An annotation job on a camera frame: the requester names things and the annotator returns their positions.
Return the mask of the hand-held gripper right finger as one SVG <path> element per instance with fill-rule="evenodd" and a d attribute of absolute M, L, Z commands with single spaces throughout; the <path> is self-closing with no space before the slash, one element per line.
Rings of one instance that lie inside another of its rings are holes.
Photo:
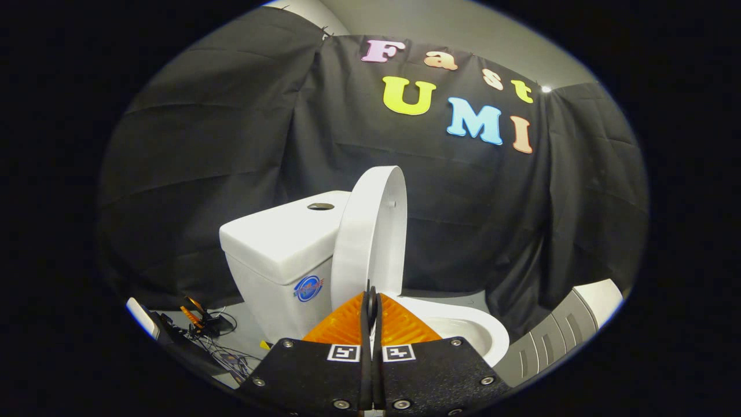
<path fill-rule="evenodd" d="M 477 415 L 510 386 L 495 372 L 510 338 L 466 306 L 378 294 L 374 407 L 386 415 Z"/>

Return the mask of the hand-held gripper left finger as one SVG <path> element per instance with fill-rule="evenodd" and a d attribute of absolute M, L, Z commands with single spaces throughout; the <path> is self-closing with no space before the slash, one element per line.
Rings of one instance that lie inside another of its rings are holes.
<path fill-rule="evenodd" d="M 361 291 L 304 337 L 278 340 L 237 395 L 270 414 L 361 414 L 372 407 L 374 292 Z"/>

